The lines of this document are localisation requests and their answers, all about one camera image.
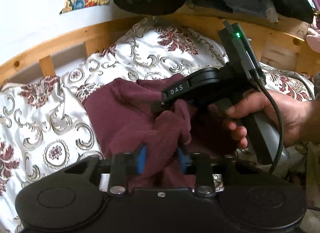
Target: wrist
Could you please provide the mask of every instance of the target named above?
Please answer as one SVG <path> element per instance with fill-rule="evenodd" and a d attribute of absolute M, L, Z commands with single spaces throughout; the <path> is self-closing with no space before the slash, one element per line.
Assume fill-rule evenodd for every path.
<path fill-rule="evenodd" d="M 300 141 L 320 142 L 320 101 L 305 101 L 302 107 Z"/>

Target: maroon cloth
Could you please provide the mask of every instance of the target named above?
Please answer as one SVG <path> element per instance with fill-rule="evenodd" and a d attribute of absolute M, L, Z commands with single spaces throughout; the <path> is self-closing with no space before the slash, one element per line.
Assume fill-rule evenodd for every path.
<path fill-rule="evenodd" d="M 168 79 L 136 83 L 117 78 L 92 93 L 84 103 L 106 158 L 133 152 L 142 143 L 147 145 L 143 174 L 129 181 L 130 189 L 193 187 L 194 176 L 184 176 L 179 171 L 174 156 L 177 145 L 211 155 L 213 151 L 231 154 L 236 149 L 220 121 L 211 114 L 198 113 L 183 100 L 177 100 L 171 110 L 159 116 L 151 112 L 150 104 L 161 99 L 161 91 L 182 78 L 176 74 Z"/>

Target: bed sheet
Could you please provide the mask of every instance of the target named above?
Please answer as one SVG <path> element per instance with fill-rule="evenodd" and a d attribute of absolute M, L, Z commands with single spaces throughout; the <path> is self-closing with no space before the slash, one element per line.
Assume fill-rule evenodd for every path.
<path fill-rule="evenodd" d="M 91 93 L 115 78 L 135 81 L 168 78 L 175 73 L 186 76 L 206 67 L 220 68 L 227 61 L 217 42 L 150 17 L 61 78 L 0 88 L 0 232 L 23 229 L 14 208 L 22 188 L 91 154 L 103 158 L 82 105 Z M 267 88 L 300 101 L 314 98 L 309 77 L 264 64 L 262 68 Z M 307 153 L 304 144 L 289 151 L 290 162 L 277 170 L 279 176 L 303 163 Z M 247 151 L 237 150 L 235 155 L 257 164 Z M 220 176 L 214 175 L 214 179 L 217 190 L 223 190 Z M 107 181 L 101 182 L 102 190 Z"/>

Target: metal bolt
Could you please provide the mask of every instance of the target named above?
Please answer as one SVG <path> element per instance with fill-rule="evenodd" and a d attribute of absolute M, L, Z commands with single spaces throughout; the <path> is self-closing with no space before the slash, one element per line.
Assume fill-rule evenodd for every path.
<path fill-rule="evenodd" d="M 210 186 L 200 186 L 197 191 L 201 194 L 210 194 L 213 192 L 213 188 Z"/>
<path fill-rule="evenodd" d="M 161 198 L 165 197 L 165 193 L 164 192 L 159 192 L 158 193 L 158 197 L 161 197 Z"/>
<path fill-rule="evenodd" d="M 123 194 L 125 192 L 125 187 L 122 187 L 122 186 L 113 186 L 111 189 L 110 189 L 110 192 L 112 194 Z"/>

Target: person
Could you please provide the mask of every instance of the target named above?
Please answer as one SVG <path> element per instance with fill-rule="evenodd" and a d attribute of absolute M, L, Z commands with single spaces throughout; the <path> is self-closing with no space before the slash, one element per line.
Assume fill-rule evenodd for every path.
<path fill-rule="evenodd" d="M 268 90 L 276 101 L 284 126 L 284 146 L 299 142 L 312 141 L 320 143 L 320 101 L 300 102 L 276 91 Z M 262 92 L 249 93 L 236 105 L 226 110 L 223 126 L 231 131 L 231 137 L 238 142 L 239 148 L 247 147 L 247 129 L 237 126 L 235 119 L 263 110 L 278 126 L 275 110 Z"/>

